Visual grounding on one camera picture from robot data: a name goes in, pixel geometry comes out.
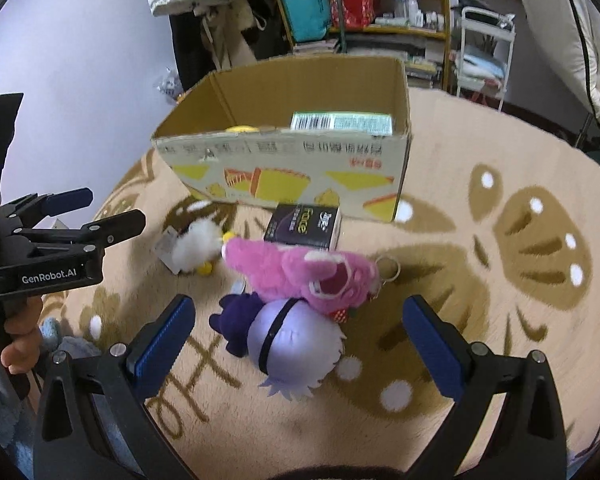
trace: dark purple plush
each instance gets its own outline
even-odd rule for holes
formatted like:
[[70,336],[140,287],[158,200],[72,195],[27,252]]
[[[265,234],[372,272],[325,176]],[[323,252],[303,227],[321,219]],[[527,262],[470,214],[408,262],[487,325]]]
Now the dark purple plush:
[[209,317],[209,326],[227,340],[226,351],[236,357],[245,357],[249,327],[264,306],[260,297],[253,294],[229,294],[221,298],[220,314]]

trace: blue gripper pad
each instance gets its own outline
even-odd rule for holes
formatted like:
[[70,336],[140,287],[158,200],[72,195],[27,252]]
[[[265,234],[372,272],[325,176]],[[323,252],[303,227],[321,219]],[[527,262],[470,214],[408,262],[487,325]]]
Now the blue gripper pad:
[[146,324],[131,343],[126,369],[138,399],[155,397],[196,323],[189,296],[177,295],[160,317]]
[[442,323],[422,298],[411,296],[402,306],[402,325],[416,347],[440,394],[458,402],[464,392],[463,370],[460,361],[443,340],[432,322],[432,316]]
[[58,216],[91,205],[93,193],[88,187],[49,195],[42,203],[44,216]]

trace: teal bag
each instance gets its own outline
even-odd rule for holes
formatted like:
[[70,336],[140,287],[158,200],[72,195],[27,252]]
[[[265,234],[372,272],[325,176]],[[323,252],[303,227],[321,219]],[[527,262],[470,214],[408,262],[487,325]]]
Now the teal bag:
[[321,40],[331,25],[329,0],[282,0],[296,43]]

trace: black headband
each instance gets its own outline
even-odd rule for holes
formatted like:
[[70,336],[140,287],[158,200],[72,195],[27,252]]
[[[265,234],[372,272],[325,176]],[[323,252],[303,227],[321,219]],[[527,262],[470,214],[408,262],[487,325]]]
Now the black headband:
[[273,320],[273,323],[271,323],[271,326],[269,327],[269,332],[267,332],[267,336],[262,342],[260,357],[258,357],[258,368],[260,368],[260,371],[263,374],[269,375],[269,372],[267,372],[267,360],[269,359],[269,351],[271,350],[273,339],[278,335],[278,332],[280,332],[282,324],[285,322],[285,317],[291,310],[291,307],[293,307],[298,301],[300,301],[300,298],[291,298],[290,300],[286,300],[285,306],[280,309],[276,319]]

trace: blue rubber pad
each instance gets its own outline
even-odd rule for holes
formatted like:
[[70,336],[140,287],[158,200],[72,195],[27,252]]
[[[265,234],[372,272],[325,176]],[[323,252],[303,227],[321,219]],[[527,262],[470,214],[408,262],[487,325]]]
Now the blue rubber pad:
[[464,392],[460,362],[413,298],[404,301],[402,325],[440,394],[457,402]]
[[138,399],[158,395],[196,323],[196,309],[192,299],[189,296],[176,298],[177,304],[168,307],[168,310],[171,308],[168,318],[135,360],[132,370],[129,370],[133,375],[134,392]]
[[93,193],[88,187],[49,195],[42,203],[42,214],[58,216],[91,205]]

